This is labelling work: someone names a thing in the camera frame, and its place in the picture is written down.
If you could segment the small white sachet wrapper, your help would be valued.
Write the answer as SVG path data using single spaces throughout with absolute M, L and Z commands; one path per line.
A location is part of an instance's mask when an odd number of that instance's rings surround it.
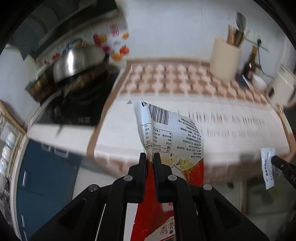
M 261 169 L 262 176 L 265 182 L 266 190 L 274 187 L 275 182 L 278 178 L 278 171 L 276 166 L 272 164 L 272 158 L 275 156 L 274 148 L 262 148 L 261 153 Z

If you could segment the red white snack bag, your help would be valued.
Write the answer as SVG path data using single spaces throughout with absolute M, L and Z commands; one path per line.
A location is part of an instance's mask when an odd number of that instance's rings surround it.
M 138 204 L 131 240 L 175 238 L 177 178 L 188 184 L 204 183 L 204 140 L 196 123 L 186 116 L 140 100 L 132 100 L 140 141 L 149 167 L 144 200 Z

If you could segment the blue cabinet door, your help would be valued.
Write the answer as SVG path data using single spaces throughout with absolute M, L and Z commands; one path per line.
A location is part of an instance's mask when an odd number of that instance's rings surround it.
M 29 240 L 73 196 L 82 157 L 30 140 L 22 159 L 16 191 L 21 239 Z

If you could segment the checkered brown tablecloth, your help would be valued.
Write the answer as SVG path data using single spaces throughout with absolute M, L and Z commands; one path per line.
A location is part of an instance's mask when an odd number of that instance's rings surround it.
M 263 93 L 210 75 L 197 61 L 129 61 L 119 74 L 87 147 L 87 155 L 116 176 L 127 174 L 145 149 L 132 100 L 193 120 L 204 140 L 204 182 L 260 176 L 260 149 L 290 162 L 295 138 L 280 110 Z

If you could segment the white electric kettle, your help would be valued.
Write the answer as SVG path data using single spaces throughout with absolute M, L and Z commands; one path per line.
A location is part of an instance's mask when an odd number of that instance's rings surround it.
M 266 98 L 274 109 L 293 107 L 295 105 L 295 74 L 281 65 L 267 88 Z

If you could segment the white bowl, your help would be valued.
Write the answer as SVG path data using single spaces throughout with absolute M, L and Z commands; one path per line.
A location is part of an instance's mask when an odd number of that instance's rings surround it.
M 261 92 L 267 89 L 266 82 L 256 74 L 252 75 L 251 84 L 254 87 L 254 89 L 258 92 Z

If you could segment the black stove top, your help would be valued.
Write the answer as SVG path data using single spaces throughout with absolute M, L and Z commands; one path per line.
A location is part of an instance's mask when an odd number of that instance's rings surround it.
M 104 73 L 90 80 L 84 87 L 61 93 L 48 104 L 34 123 L 96 126 L 119 72 L 118 67 L 109 66 Z

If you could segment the dark sauce bottle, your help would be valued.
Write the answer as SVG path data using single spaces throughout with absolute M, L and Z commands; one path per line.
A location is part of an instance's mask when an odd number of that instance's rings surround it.
M 252 79 L 253 74 L 255 73 L 255 70 L 256 70 L 255 60 L 256 60 L 256 56 L 257 56 L 257 51 L 258 51 L 258 47 L 256 45 L 253 45 L 250 58 L 245 63 L 243 70 L 242 70 L 242 75 L 248 81 L 250 81 Z

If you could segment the cream utensil holder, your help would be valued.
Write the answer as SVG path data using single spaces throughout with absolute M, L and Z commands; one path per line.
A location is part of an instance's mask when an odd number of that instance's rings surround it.
M 216 38 L 209 66 L 210 74 L 224 83 L 234 80 L 240 57 L 240 48 L 228 44 L 222 38 Z

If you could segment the wooden chopsticks bundle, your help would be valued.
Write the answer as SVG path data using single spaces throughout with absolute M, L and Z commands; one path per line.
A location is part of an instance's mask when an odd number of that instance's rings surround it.
M 243 40 L 244 32 L 234 28 L 231 25 L 228 25 L 228 36 L 226 39 L 226 43 L 234 47 L 240 47 Z

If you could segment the steel wok pan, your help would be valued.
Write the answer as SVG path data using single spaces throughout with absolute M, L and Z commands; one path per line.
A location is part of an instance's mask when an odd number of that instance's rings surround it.
M 92 70 L 104 72 L 109 65 L 109 56 L 99 46 L 70 49 L 52 64 L 40 67 L 25 90 L 41 103 L 81 74 Z

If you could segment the metal spatula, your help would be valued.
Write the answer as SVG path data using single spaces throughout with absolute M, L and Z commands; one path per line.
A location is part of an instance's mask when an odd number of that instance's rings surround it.
M 241 14 L 240 12 L 236 13 L 236 24 L 238 27 L 238 30 L 240 32 L 244 32 L 245 31 L 245 27 L 246 27 L 246 18 L 243 14 Z

